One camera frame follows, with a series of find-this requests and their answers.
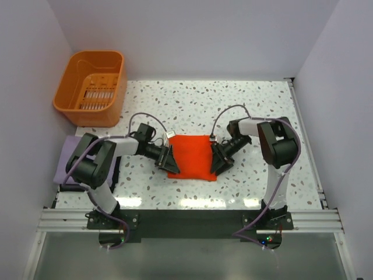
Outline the orange t shirt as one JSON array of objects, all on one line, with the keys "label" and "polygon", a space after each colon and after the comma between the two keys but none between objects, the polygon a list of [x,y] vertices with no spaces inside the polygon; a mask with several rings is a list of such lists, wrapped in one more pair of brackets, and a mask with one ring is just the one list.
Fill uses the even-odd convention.
[{"label": "orange t shirt", "polygon": [[217,180],[217,176],[210,172],[213,154],[208,135],[176,135],[168,141],[180,170],[178,174],[168,172],[168,178]]}]

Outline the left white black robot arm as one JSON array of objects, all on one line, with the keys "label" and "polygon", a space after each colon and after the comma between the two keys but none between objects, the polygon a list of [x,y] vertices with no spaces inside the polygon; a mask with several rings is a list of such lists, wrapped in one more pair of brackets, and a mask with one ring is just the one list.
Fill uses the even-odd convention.
[{"label": "left white black robot arm", "polygon": [[66,164],[65,184],[72,178],[88,194],[100,222],[108,229],[119,228],[129,232],[120,214],[119,202],[114,198],[107,177],[111,163],[121,156],[140,155],[154,160],[154,165],[165,172],[179,174],[180,168],[173,155],[173,147],[153,143],[155,129],[141,124],[137,131],[123,136],[99,138],[86,133],[82,136]]}]

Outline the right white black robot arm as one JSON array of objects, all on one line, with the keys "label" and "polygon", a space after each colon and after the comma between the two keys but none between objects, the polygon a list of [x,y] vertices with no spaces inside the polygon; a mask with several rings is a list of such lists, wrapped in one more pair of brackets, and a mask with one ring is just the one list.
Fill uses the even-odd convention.
[{"label": "right white black robot arm", "polygon": [[220,175],[234,166],[233,155],[258,137],[262,157],[268,166],[268,180],[261,212],[236,234],[256,225],[273,229],[280,218],[287,215],[287,187],[291,169],[301,154],[301,141],[288,118],[242,118],[232,120],[227,125],[231,138],[224,143],[212,140],[212,165],[210,172]]}]

